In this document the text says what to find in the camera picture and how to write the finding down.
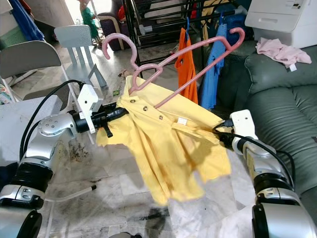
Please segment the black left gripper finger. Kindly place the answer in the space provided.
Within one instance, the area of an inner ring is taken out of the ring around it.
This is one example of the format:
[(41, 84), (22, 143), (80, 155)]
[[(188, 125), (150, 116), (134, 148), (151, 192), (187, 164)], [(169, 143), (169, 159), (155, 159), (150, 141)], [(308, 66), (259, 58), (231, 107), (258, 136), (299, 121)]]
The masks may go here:
[(106, 109), (105, 113), (105, 122), (110, 122), (128, 114), (128, 111), (122, 107), (114, 107)]

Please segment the yellow shirt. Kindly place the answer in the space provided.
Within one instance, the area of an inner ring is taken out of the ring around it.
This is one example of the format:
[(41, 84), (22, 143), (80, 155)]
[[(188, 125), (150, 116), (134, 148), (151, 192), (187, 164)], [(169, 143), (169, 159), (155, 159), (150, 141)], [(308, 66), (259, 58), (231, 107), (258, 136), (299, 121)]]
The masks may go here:
[(127, 77), (117, 100), (128, 114), (109, 122), (111, 137), (100, 129), (97, 144), (128, 147), (156, 204), (199, 199), (200, 182), (231, 173), (226, 149), (212, 132), (220, 117), (181, 95), (156, 108), (172, 91), (150, 83), (129, 95), (132, 83)]

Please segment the blue shirt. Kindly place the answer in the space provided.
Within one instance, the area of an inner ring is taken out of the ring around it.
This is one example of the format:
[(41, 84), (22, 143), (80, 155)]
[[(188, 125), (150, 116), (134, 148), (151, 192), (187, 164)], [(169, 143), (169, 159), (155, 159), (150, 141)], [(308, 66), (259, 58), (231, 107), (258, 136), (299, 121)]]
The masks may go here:
[[(226, 50), (224, 43), (217, 41), (213, 43), (209, 52), (208, 64), (210, 65), (217, 57), (222, 55)], [(224, 66), (224, 61), (221, 60), (205, 74), (201, 88), (199, 89), (199, 105), (204, 109), (211, 110), (216, 105), (217, 83), (219, 73)]]

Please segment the pink plastic hanger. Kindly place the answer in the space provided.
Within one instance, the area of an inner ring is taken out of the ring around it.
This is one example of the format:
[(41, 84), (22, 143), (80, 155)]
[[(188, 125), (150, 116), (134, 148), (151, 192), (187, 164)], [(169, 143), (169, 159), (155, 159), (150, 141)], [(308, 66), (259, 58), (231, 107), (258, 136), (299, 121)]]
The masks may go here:
[(163, 66), (165, 66), (168, 62), (171, 62), (173, 60), (173, 56), (175, 56), (175, 55), (168, 55), (167, 58), (163, 59), (163, 61), (161, 61), (158, 64), (146, 63), (145, 65), (139, 66), (135, 62), (135, 58), (136, 58), (136, 56), (138, 56), (138, 52), (136, 50), (136, 45), (133, 43), (133, 41), (128, 36), (126, 36), (124, 34), (113, 33), (113, 34), (109, 34), (108, 36), (106, 36), (104, 41), (103, 41), (103, 44), (102, 44), (102, 52), (107, 60), (111, 59), (111, 56), (109, 56), (109, 53), (108, 53), (108, 44), (110, 41), (112, 41), (114, 39), (125, 41), (126, 43), (128, 43), (128, 45), (131, 47), (131, 50), (132, 50), (130, 63), (134, 69), (134, 73), (133, 73), (133, 79), (132, 79), (132, 86), (128, 90), (129, 95), (133, 95), (134, 92), (145, 88), (145, 86), (147, 86), (147, 84), (149, 84), (150, 82), (152, 82), (156, 78), (156, 76), (152, 76), (152, 77), (150, 77), (150, 79), (147, 79), (141, 86), (139, 86), (137, 84), (136, 79), (141, 72), (148, 70), (150, 68), (156, 68), (156, 73), (161, 73), (162, 72), (161, 68), (163, 68)]
[[(236, 50), (243, 43), (243, 41), (245, 40), (245, 35), (246, 35), (245, 31), (243, 29), (241, 29), (240, 27), (229, 29), (228, 33), (229, 34), (238, 34), (239, 39), (238, 39), (238, 41), (236, 41), (236, 43), (234, 45), (231, 45), (226, 40), (226, 38), (223, 37), (223, 36), (215, 36), (213, 38), (209, 38), (209, 39), (206, 39), (206, 40), (203, 40), (203, 41), (199, 41), (199, 42), (195, 43), (194, 45), (190, 45), (190, 46), (188, 46), (188, 47), (176, 52), (175, 54), (170, 55), (167, 59), (164, 59), (159, 64), (150, 63), (150, 64), (145, 64), (145, 65), (139, 66), (134, 71), (134, 73), (132, 75), (131, 87), (130, 87), (130, 89), (128, 91), (128, 94), (129, 95), (133, 95), (134, 92), (140, 91), (141, 89), (144, 89), (148, 84), (153, 82), (163, 72), (163, 66), (165, 66), (167, 63), (177, 59), (177, 57), (179, 57), (179, 56), (181, 56), (181, 55), (183, 55), (183, 54), (185, 54), (187, 52), (190, 52), (190, 51), (192, 51), (194, 49), (202, 47), (204, 45), (211, 45), (214, 42), (220, 41), (225, 46), (224, 53), (221, 54), (219, 57), (217, 57), (215, 59), (215, 61), (213, 61), (208, 66), (206, 66), (206, 68), (204, 68), (202, 71), (200, 71), (192, 79), (190, 79), (190, 81), (187, 81), (185, 84), (183, 84), (183, 86), (181, 86), (176, 91), (174, 91), (174, 93), (172, 93), (171, 95), (169, 95), (168, 97), (163, 99), (163, 101), (161, 101), (158, 104), (156, 104), (155, 108), (159, 108), (159, 107), (163, 106), (165, 103), (167, 103), (173, 97), (176, 97), (176, 95), (181, 93), (181, 91), (183, 91), (188, 86), (190, 86), (190, 84), (192, 84), (193, 82), (196, 82), (201, 76), (203, 76), (205, 73), (207, 73), (209, 70), (211, 70), (211, 68), (213, 68), (220, 61), (222, 61), (224, 59), (224, 57), (228, 56), (229, 54), (231, 54), (231, 52)], [(148, 69), (152, 69), (152, 68), (154, 68), (156, 70), (154, 75), (152, 75), (149, 79), (145, 79), (145, 81), (141, 85), (138, 85), (137, 84), (138, 75), (141, 72), (143, 72), (145, 70), (148, 70)]]

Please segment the navy blue garment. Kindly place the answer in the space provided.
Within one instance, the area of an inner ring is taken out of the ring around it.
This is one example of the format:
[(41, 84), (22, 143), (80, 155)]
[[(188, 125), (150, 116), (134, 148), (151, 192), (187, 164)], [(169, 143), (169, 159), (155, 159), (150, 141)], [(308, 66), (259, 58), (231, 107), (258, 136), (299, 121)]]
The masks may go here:
[(3, 188), (7, 184), (10, 184), (16, 171), (18, 169), (19, 162), (10, 163), (9, 165), (0, 166), (0, 188)]

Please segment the small beige plush toy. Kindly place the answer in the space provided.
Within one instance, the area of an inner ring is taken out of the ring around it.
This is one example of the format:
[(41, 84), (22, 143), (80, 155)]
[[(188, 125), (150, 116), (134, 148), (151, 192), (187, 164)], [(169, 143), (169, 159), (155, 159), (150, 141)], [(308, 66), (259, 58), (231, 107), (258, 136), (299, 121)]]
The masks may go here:
[(118, 77), (125, 79), (126, 77), (132, 75), (134, 72), (134, 70), (131, 69), (123, 69), (120, 71), (120, 73), (118, 73)]

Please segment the green leather sofa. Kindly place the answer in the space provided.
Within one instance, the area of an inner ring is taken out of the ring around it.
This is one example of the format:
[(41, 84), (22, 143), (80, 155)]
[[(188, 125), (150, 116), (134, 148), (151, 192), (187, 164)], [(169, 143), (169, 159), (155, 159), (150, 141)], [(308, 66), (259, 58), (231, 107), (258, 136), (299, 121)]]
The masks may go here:
[(248, 109), (258, 138), (294, 159), (296, 191), (317, 196), (317, 45), (304, 52), (312, 62), (292, 72), (261, 54), (225, 57), (213, 113)]

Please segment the orange shirt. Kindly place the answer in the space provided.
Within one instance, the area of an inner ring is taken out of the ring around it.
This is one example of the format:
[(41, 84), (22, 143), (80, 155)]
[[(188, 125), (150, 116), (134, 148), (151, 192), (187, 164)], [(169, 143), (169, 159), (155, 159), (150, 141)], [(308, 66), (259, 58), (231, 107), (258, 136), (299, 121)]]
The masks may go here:
[[(187, 39), (186, 30), (181, 28), (178, 50), (183, 50), (184, 48), (191, 46), (191, 44), (192, 43), (190, 39)], [(178, 87), (181, 87), (196, 75), (192, 52), (186, 52), (185, 54), (178, 56), (176, 59), (175, 68), (178, 75)], [(195, 104), (199, 104), (198, 89), (195, 82), (192, 82), (192, 84), (184, 88), (180, 94)]]

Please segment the light blue child chair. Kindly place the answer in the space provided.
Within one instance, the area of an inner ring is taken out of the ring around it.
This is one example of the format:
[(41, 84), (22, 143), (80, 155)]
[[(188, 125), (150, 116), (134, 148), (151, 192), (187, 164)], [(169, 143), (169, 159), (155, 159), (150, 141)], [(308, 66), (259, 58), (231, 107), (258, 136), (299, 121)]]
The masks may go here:
[(98, 88), (98, 93), (106, 94), (108, 88), (97, 63), (97, 45), (91, 39), (88, 25), (68, 25), (57, 27), (54, 34), (61, 47), (69, 54), (71, 64), (65, 68), (69, 79), (90, 82)]

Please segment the grey folding chair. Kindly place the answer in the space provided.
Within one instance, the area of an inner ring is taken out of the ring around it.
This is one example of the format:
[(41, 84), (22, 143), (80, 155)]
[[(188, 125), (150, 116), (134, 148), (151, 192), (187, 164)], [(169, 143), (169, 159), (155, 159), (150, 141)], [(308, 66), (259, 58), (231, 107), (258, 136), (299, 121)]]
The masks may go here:
[(59, 66), (63, 79), (69, 80), (57, 51), (45, 41), (27, 41), (3, 49), (0, 52), (0, 78), (12, 102), (19, 102), (20, 99), (14, 95), (7, 78), (50, 66)]

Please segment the toddler in green shirt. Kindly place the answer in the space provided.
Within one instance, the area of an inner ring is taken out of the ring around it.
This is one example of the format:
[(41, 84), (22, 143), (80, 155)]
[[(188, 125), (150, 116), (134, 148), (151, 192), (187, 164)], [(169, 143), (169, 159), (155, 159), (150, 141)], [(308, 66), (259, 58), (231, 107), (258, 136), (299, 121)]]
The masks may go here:
[(79, 11), (81, 12), (82, 16), (82, 23), (84, 25), (89, 26), (89, 32), (91, 35), (91, 39), (93, 39), (95, 46), (97, 48), (102, 47), (102, 39), (98, 35), (98, 28), (95, 24), (95, 16), (93, 15), (92, 11), (88, 8), (89, 0), (78, 0), (79, 2)]

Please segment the black metal drying rack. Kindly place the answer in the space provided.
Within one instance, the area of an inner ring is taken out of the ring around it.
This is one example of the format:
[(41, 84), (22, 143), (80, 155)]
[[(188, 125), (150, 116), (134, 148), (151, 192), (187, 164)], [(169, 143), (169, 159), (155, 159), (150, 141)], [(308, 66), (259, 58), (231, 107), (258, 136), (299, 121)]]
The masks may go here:
[(218, 6), (239, 5), (236, 0), (124, 0), (123, 7), (130, 38), (136, 49), (178, 43), (186, 17), (193, 43), (212, 37)]

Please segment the dark blue bag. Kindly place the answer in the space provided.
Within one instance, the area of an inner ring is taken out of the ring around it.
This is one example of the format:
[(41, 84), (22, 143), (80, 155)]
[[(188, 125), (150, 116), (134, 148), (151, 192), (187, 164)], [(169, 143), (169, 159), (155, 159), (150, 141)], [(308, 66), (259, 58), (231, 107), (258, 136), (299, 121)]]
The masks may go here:
[(220, 29), (220, 33), (224, 35), (224, 37), (231, 45), (234, 45), (238, 41), (239, 35), (228, 33), (228, 30), (240, 27), (245, 31), (245, 33), (248, 32), (248, 30), (245, 29), (245, 19), (247, 10), (243, 6), (234, 6), (231, 4), (218, 6), (213, 11), (213, 13), (224, 13), (222, 25), (225, 25), (225, 29)]

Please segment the blue hanging cloth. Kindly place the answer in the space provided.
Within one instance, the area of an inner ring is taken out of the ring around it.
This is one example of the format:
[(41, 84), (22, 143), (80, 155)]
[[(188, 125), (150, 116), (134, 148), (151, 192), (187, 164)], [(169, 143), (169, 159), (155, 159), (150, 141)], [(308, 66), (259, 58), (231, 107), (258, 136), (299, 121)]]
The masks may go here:
[(14, 19), (27, 41), (44, 41), (45, 36), (34, 22), (31, 9), (25, 0), (8, 0)]

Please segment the green storage bin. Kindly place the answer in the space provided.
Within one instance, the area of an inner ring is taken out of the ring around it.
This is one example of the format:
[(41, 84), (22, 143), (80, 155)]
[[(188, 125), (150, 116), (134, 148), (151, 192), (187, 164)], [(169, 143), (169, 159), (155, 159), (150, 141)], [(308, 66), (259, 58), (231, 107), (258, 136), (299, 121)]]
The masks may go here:
[(0, 49), (1, 50), (8, 47), (8, 46), (13, 45), (12, 37), (13, 37), (13, 30), (9, 30), (0, 36)]

